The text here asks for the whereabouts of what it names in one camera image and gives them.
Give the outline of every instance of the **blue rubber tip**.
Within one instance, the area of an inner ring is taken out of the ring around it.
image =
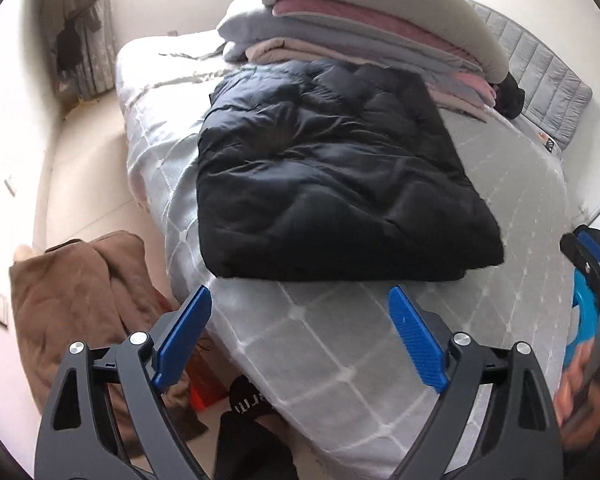
[[[198,339],[211,317],[211,293],[201,286],[193,297],[187,298],[178,321],[164,343],[157,349],[154,387],[164,392],[180,380]]]
[[[444,392],[449,384],[444,352],[399,286],[389,292],[389,314],[422,382]]]

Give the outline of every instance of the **brown cloth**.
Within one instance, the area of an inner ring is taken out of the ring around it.
[[[20,359],[40,412],[72,342],[92,349],[118,344],[171,310],[149,278],[144,242],[126,231],[68,242],[14,264],[10,277]],[[120,386],[111,385],[109,392],[125,449],[141,454]],[[184,440],[205,431],[189,406],[186,373],[163,400]]]

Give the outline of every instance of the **folded black jacket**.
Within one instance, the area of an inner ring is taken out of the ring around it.
[[[248,66],[200,132],[200,250],[216,276],[461,278],[500,229],[413,73],[336,61]]]

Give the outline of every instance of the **bed sheet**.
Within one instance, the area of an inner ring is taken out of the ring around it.
[[[132,190],[166,237],[174,295],[183,300],[208,286],[212,336],[309,438],[332,477],[386,479],[437,398],[420,382],[388,316],[386,298],[396,283],[219,279],[200,256],[198,133],[208,94],[232,68],[200,55],[218,41],[214,32],[147,38],[120,52],[117,89]],[[570,230],[560,161],[507,121],[441,115],[500,224],[506,259],[458,282],[405,285],[423,308],[481,344],[531,343],[554,390],[573,293],[573,268],[558,246]],[[487,400],[483,392],[451,466],[467,459]]]

